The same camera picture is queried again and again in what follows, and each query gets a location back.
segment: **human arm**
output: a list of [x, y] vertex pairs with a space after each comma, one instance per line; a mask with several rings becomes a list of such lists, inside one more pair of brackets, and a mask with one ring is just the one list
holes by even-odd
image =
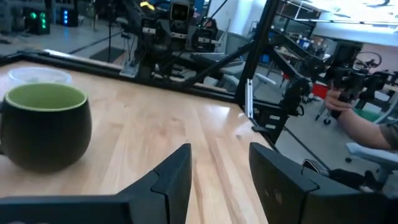
[[340, 111], [338, 124], [346, 134], [358, 144], [373, 149], [397, 149], [398, 129], [395, 126], [377, 125], [360, 116], [352, 109], [352, 105], [338, 100], [340, 92], [331, 90], [325, 99], [329, 110]]

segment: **camera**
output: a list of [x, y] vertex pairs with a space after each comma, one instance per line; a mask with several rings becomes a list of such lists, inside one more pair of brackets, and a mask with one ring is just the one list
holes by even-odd
[[188, 22], [193, 16], [193, 5], [189, 0], [170, 2], [170, 20]]

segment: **mug rim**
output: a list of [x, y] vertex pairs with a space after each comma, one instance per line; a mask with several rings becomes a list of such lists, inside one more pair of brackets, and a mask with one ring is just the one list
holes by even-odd
[[[12, 101], [10, 99], [9, 94], [12, 93], [13, 91], [21, 89], [21, 88], [23, 88], [25, 86], [33, 86], [33, 85], [52, 85], [52, 86], [66, 87], [66, 88], [69, 88], [69, 89], [74, 90], [77, 93], [81, 94], [82, 97], [83, 97], [83, 100], [80, 103], [75, 104], [73, 106], [69, 106], [69, 107], [63, 107], [63, 108], [35, 108], [35, 107], [31, 107], [31, 106], [24, 106], [24, 105], [18, 104], [18, 103], [14, 102], [14, 101]], [[84, 105], [87, 102], [88, 97], [87, 97], [87, 94], [83, 93], [81, 90], [79, 90], [79, 89], [77, 89], [77, 88], [75, 88], [73, 86], [62, 84], [62, 83], [28, 83], [28, 84], [25, 84], [25, 85], [17, 86], [15, 88], [12, 88], [11, 90], [7, 91], [5, 96], [4, 96], [4, 99], [10, 105], [12, 105], [12, 106], [14, 106], [16, 108], [22, 109], [22, 110], [37, 111], [37, 112], [57, 112], [57, 111], [66, 111], [66, 110], [72, 110], [72, 109], [78, 108], [78, 107]]]

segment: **clear plastic lid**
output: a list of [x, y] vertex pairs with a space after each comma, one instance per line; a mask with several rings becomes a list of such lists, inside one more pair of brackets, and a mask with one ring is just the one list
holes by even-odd
[[52, 68], [15, 68], [8, 72], [8, 76], [16, 85], [29, 83], [72, 83], [72, 77], [68, 73]]

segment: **dark green mug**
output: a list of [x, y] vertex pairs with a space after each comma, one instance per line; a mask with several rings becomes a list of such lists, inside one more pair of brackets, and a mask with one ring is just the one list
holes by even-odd
[[17, 86], [6, 93], [0, 112], [1, 150], [24, 169], [61, 170], [79, 160], [90, 143], [88, 99], [72, 86]]

